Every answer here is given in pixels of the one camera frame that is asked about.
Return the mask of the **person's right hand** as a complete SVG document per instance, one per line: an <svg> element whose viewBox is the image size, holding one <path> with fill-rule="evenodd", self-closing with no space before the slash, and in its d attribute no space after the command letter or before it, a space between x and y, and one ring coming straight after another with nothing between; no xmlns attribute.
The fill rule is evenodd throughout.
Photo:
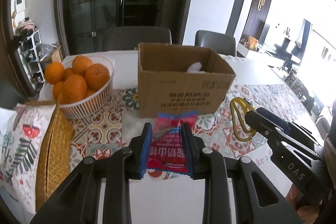
<svg viewBox="0 0 336 224"><path fill-rule="evenodd" d="M297 214L302 219L303 223L311 224L316 221L319 216L319 211L323 210L327 205L327 202L323 204L315 204L315 205L304 205L298 206L298 196L301 194L299 189L292 184L287 195L286 200L293 206Z"/></svg>

